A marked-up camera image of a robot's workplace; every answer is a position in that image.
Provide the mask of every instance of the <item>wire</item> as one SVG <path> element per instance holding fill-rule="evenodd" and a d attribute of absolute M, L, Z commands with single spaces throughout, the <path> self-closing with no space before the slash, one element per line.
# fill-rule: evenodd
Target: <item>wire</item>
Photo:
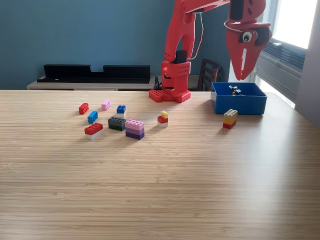
<path fill-rule="evenodd" d="M 229 27 L 227 24 L 230 23 L 229 21 L 226 21 L 223 25 L 226 29 L 229 29 L 230 31 L 233 31 L 233 32 L 237 32 L 237 33 L 242 33 L 243 31 L 241 30 L 238 30 L 238 29 L 234 29 L 234 28 L 231 28 Z"/>
<path fill-rule="evenodd" d="M 203 36 L 204 36 L 204 23 L 203 23 L 203 21 L 202 21 L 202 13 L 200 13 L 200 19 L 201 19 L 201 26 L 202 26 L 202 32 L 201 32 L 200 41 L 199 41 L 199 43 L 198 43 L 198 47 L 196 48 L 196 51 L 195 51 L 194 56 L 193 56 L 192 58 L 189 58 L 188 61 L 192 61 L 192 60 L 194 60 L 194 59 L 197 57 L 198 52 L 199 52 L 199 48 L 200 48 L 200 45 L 201 45 L 201 42 L 202 42 L 202 38 L 203 38 Z"/>

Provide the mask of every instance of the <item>black lego brick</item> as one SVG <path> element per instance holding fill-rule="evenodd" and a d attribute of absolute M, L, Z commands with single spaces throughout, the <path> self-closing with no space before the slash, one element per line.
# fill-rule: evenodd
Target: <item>black lego brick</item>
<path fill-rule="evenodd" d="M 113 116 L 113 117 L 109 118 L 108 124 L 113 125 L 113 126 L 123 127 L 126 124 L 126 120 L 123 118 Z"/>

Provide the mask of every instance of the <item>wooden chair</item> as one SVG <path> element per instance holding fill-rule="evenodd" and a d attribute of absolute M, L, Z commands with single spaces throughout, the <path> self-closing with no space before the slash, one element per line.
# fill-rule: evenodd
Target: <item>wooden chair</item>
<path fill-rule="evenodd" d="M 205 86 L 205 92 L 210 92 L 211 83 L 216 82 L 218 79 L 221 81 L 221 71 L 221 65 L 204 58 L 202 60 L 197 90 L 203 92 Z"/>

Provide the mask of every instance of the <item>light pink lego brick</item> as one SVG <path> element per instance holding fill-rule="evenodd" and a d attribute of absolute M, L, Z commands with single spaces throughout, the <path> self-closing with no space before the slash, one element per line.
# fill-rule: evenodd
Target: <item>light pink lego brick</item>
<path fill-rule="evenodd" d="M 107 111 L 110 108 L 111 102 L 110 100 L 105 100 L 102 104 L 101 104 L 101 108 L 102 111 Z"/>
<path fill-rule="evenodd" d="M 127 120 L 125 122 L 125 128 L 127 129 L 134 129 L 134 130 L 142 130 L 145 127 L 145 123 L 142 121 L 136 121 L 136 120 Z"/>

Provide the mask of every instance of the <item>red robotic arm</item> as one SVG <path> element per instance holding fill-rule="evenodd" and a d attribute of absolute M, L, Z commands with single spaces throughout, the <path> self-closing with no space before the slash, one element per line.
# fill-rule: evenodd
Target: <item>red robotic arm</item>
<path fill-rule="evenodd" d="M 149 96 L 152 99 L 183 102 L 190 98 L 188 75 L 193 59 L 196 14 L 228 3 L 229 18 L 224 26 L 235 75 L 238 80 L 243 80 L 252 72 L 260 52 L 272 36 L 269 23 L 257 23 L 266 0 L 175 0 L 167 33 L 165 62 L 161 66 L 162 90 L 151 90 Z M 177 51 L 181 39 L 182 50 Z"/>

